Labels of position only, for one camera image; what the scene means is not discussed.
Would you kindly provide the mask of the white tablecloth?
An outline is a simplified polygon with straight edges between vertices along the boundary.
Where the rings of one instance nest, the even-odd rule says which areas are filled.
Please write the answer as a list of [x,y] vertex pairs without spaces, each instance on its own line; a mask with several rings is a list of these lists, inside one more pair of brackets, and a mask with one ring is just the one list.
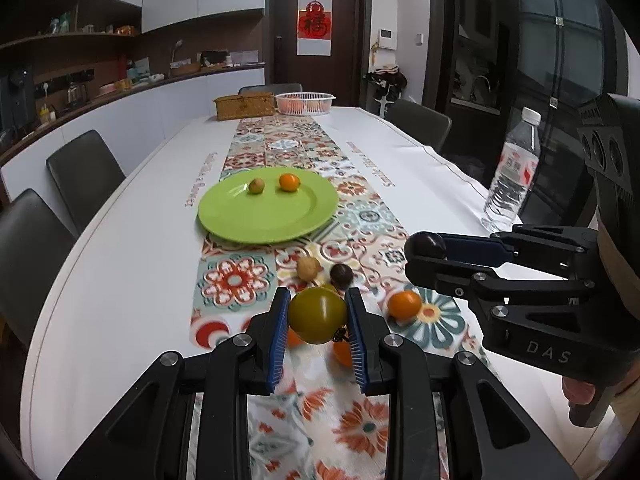
[[[486,190],[429,146],[359,108],[316,122],[410,234],[485,235]],[[24,459],[55,479],[76,448],[165,350],[198,348],[190,327],[205,233],[198,200],[221,173],[239,122],[195,119],[122,182],[58,274],[30,344],[21,398]],[[532,415],[580,478],[613,456],[611,410],[598,429],[574,427],[558,376],[482,351],[478,356]]]

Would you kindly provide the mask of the small orange kumquat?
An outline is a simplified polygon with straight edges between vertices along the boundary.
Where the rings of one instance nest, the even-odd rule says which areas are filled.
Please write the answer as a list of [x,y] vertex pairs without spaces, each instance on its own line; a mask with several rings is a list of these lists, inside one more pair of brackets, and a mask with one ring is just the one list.
[[296,192],[300,187],[300,179],[296,174],[281,174],[278,182],[280,189],[288,193]]

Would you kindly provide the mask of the green tomato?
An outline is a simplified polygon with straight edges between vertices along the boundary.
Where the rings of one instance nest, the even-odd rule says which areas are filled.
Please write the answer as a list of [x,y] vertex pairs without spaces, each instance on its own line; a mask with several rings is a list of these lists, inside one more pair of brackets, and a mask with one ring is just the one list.
[[346,322],[345,300],[324,287],[302,290],[288,305],[288,326],[307,344],[326,344]]
[[330,292],[334,292],[334,294],[337,294],[337,289],[332,284],[323,284],[320,288],[329,290]]

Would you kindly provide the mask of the green plate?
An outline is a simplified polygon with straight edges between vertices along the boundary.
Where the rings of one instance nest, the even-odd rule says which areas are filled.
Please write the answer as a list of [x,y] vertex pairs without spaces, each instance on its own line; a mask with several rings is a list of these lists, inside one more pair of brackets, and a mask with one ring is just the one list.
[[[296,174],[300,187],[280,189],[281,174]],[[262,194],[250,194],[254,178],[265,181]],[[239,244],[294,240],[324,226],[337,210],[333,184],[309,170],[262,167],[232,174],[209,188],[198,203],[198,221],[207,232]]]

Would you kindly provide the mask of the grey chair table end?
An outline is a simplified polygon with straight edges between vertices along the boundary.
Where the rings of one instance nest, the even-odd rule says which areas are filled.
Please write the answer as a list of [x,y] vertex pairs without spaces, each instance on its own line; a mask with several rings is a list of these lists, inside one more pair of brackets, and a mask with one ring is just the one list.
[[254,86],[242,87],[239,94],[249,93],[272,93],[275,96],[281,93],[302,92],[303,86],[299,82],[289,82],[288,84],[254,84]]

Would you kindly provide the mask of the glass kettle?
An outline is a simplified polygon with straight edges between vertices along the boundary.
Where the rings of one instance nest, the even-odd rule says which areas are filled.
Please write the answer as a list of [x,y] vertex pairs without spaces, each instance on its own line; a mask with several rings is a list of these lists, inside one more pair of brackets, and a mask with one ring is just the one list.
[[88,101],[88,89],[83,82],[72,82],[67,90],[66,106],[70,110],[76,110],[84,106]]

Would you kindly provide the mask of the beige round fruit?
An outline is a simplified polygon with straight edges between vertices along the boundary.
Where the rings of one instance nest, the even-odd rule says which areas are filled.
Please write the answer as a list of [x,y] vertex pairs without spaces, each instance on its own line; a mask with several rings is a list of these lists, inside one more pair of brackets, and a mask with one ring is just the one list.
[[265,189],[265,181],[261,178],[254,178],[248,184],[248,192],[250,194],[262,194]]
[[296,275],[306,283],[313,282],[322,270],[322,264],[314,257],[299,257],[296,262]]

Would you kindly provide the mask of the small orange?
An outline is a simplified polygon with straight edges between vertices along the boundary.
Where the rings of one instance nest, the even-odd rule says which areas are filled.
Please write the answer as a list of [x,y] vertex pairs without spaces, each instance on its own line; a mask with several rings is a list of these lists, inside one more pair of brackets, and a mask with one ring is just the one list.
[[390,296],[387,301],[387,311],[398,321],[414,318],[422,308],[422,299],[413,290],[402,290]]

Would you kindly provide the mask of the dark plum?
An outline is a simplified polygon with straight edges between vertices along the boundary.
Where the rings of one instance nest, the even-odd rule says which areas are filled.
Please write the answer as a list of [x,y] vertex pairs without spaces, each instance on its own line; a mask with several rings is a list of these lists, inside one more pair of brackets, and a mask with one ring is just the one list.
[[405,255],[408,260],[418,257],[445,260],[447,247],[439,234],[421,231],[408,238],[405,244]]
[[335,263],[330,270],[330,279],[336,289],[346,290],[352,286],[354,271],[345,263]]

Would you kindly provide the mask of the red wall calendar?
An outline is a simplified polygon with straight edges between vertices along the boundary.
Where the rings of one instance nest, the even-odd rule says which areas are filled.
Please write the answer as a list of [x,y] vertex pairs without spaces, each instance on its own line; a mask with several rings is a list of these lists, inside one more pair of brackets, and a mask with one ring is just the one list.
[[296,54],[332,54],[333,0],[297,0]]

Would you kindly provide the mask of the patterned table runner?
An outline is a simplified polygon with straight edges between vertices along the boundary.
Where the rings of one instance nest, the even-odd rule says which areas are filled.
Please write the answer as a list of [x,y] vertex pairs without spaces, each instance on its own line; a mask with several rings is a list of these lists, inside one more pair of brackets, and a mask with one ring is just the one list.
[[[402,290],[421,296],[420,312],[410,320],[390,320],[392,332],[440,356],[482,353],[470,312],[460,301],[406,280],[406,231],[318,122],[284,116],[242,120],[222,175],[280,166],[328,179],[338,195],[336,213],[318,231],[281,244],[242,246],[207,235],[190,327],[198,348],[213,349],[245,330],[253,315],[269,307],[278,287],[295,294],[332,284],[332,266],[345,263],[370,312],[385,314],[390,296]],[[299,257],[322,264],[313,282],[297,277]],[[360,392],[352,368],[335,361],[332,344],[288,348],[276,392],[247,401],[250,473],[256,479],[382,478],[389,412],[386,396]]]

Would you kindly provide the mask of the grey chair far left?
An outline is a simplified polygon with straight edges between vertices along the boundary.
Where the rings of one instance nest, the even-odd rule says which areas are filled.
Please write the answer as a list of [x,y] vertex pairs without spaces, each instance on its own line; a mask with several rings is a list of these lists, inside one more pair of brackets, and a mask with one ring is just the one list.
[[47,168],[79,233],[125,180],[96,130],[59,148],[47,159]]

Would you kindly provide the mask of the grey chair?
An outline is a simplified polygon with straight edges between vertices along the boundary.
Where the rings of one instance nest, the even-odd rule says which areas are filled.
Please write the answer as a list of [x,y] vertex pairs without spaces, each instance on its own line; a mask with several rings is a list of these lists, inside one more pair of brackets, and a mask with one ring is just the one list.
[[73,234],[31,188],[1,214],[1,314],[24,346],[74,244]]
[[125,180],[96,130],[59,148],[47,159],[47,168],[79,233]]
[[396,101],[387,111],[386,120],[414,140],[440,152],[452,126],[452,120],[418,103]]

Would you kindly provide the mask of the white plastic basket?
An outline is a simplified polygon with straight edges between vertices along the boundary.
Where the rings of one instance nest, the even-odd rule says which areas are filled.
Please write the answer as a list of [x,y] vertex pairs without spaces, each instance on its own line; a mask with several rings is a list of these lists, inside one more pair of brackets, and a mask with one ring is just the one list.
[[326,92],[284,92],[275,97],[277,110],[288,116],[328,114],[335,96]]

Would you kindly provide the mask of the dark wooden door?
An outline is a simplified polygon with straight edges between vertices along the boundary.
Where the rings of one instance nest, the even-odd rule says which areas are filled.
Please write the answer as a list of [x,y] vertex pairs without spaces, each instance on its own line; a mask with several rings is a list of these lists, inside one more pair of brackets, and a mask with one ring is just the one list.
[[268,84],[300,84],[366,104],[372,0],[266,0],[264,47]]

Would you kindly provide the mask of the large orange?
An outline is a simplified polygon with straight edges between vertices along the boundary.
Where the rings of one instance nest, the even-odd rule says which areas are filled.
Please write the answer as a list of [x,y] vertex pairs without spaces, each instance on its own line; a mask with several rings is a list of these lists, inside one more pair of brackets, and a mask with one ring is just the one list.
[[333,341],[332,354],[335,361],[339,362],[341,366],[352,367],[352,354],[347,341]]
[[288,348],[296,348],[303,344],[304,341],[300,338],[292,328],[288,329]]

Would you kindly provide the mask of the grey chair near left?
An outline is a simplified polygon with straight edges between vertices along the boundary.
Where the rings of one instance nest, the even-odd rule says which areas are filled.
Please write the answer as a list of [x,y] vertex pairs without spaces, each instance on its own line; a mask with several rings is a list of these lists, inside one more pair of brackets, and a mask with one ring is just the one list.
[[73,234],[31,188],[1,214],[1,314],[24,346],[74,244]]

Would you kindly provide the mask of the plastic water bottle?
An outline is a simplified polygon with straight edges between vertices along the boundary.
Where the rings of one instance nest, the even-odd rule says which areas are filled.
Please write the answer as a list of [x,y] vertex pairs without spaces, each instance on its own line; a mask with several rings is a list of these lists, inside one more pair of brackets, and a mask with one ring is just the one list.
[[506,142],[491,181],[480,223],[489,233],[510,231],[532,186],[540,156],[541,114],[524,107]]

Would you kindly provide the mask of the grey chair right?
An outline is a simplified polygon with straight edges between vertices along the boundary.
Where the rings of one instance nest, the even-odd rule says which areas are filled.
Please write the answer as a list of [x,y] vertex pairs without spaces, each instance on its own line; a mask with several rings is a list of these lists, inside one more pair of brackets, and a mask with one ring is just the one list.
[[396,101],[387,111],[386,120],[414,140],[440,152],[452,126],[452,120],[418,103]]

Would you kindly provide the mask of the woven wicker box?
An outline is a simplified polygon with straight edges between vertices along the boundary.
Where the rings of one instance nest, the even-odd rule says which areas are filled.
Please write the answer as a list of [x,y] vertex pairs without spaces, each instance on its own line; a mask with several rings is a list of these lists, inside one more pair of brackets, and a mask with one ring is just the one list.
[[250,92],[220,96],[215,101],[218,120],[235,120],[272,116],[276,101],[271,92]]

